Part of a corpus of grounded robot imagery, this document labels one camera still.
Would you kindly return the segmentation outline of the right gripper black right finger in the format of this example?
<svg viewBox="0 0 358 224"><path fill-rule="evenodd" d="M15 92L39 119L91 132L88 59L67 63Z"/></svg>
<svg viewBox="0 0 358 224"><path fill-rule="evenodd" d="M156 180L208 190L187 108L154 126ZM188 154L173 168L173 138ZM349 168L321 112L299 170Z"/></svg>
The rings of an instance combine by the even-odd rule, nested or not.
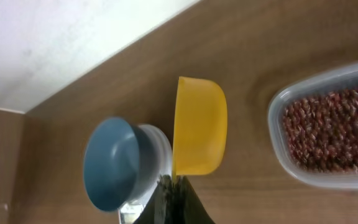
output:
<svg viewBox="0 0 358 224"><path fill-rule="evenodd" d="M175 192L175 223L214 224L187 177L180 177Z"/></svg>

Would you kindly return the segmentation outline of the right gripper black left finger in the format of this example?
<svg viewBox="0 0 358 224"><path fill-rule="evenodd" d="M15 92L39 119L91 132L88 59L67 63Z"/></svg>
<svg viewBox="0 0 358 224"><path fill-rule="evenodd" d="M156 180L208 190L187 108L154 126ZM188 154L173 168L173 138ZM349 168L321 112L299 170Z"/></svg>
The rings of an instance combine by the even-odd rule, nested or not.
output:
<svg viewBox="0 0 358 224"><path fill-rule="evenodd" d="M172 224L172 197L171 177L160 176L149 202L134 224Z"/></svg>

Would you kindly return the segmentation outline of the yellow measuring scoop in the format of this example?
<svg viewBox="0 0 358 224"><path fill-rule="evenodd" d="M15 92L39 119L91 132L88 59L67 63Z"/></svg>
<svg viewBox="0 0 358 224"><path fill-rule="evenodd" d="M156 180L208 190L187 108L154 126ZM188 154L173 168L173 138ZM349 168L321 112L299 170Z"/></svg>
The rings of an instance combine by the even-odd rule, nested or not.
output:
<svg viewBox="0 0 358 224"><path fill-rule="evenodd" d="M227 103L221 87L200 78L178 79L172 176L208 175L221 164L227 139Z"/></svg>

